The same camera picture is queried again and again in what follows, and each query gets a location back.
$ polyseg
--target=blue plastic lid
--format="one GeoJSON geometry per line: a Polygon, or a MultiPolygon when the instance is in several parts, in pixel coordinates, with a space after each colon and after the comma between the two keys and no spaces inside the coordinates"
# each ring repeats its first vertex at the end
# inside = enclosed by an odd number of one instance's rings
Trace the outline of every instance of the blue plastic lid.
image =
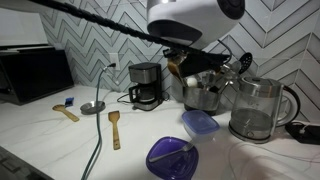
{"type": "Polygon", "coordinates": [[[196,171],[199,154],[196,147],[187,152],[178,152],[156,162],[149,162],[149,158],[157,157],[176,151],[188,142],[175,137],[163,137],[159,139],[149,151],[146,158],[148,169],[161,179],[165,180],[191,180],[196,171]]]}
{"type": "Polygon", "coordinates": [[[201,110],[184,112],[182,120],[196,134],[209,134],[220,128],[211,116],[201,110]]]}

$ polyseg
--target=wooden spatula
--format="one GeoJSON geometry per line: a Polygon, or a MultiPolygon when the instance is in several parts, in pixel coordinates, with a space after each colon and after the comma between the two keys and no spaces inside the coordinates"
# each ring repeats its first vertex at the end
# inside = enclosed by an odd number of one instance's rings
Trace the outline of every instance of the wooden spatula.
{"type": "Polygon", "coordinates": [[[69,112],[68,110],[66,110],[66,108],[64,107],[64,105],[62,104],[58,104],[53,106],[52,108],[55,111],[60,111],[63,114],[65,114],[69,119],[71,119],[73,122],[77,122],[79,121],[79,118],[77,116],[75,116],[74,114],[72,114],[71,112],[69,112]]]}
{"type": "Polygon", "coordinates": [[[120,139],[118,133],[118,126],[117,122],[120,118],[119,111],[113,111],[108,113],[109,121],[112,122],[112,129],[113,129],[113,149],[118,150],[120,149],[120,139]]]}

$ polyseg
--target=stainless steel bowl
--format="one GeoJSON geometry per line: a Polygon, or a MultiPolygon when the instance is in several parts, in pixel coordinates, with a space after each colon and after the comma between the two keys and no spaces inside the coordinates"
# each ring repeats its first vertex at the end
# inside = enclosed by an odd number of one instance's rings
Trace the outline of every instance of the stainless steel bowl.
{"type": "Polygon", "coordinates": [[[103,101],[90,101],[80,107],[81,113],[85,115],[96,114],[103,111],[106,104],[103,101]]]}

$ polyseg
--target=glass kettle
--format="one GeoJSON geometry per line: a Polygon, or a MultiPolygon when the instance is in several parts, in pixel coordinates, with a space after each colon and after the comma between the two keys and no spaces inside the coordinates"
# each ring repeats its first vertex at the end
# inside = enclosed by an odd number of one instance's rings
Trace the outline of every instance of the glass kettle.
{"type": "Polygon", "coordinates": [[[258,77],[241,78],[239,83],[229,122],[229,130],[239,139],[266,143],[275,127],[289,123],[298,115],[300,99],[288,86],[258,77]],[[283,96],[289,100],[290,109],[285,117],[278,119],[283,96]]]}

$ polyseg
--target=purple bowl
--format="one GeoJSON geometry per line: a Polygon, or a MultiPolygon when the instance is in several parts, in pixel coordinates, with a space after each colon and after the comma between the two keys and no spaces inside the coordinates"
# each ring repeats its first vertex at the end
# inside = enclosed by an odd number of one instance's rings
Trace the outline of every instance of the purple bowl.
{"type": "Polygon", "coordinates": [[[176,151],[187,143],[187,141],[175,137],[163,137],[159,139],[147,155],[146,165],[148,169],[153,174],[165,180],[191,179],[196,171],[199,160],[199,154],[195,147],[188,152],[178,152],[156,162],[149,162],[149,158],[176,151]]]}

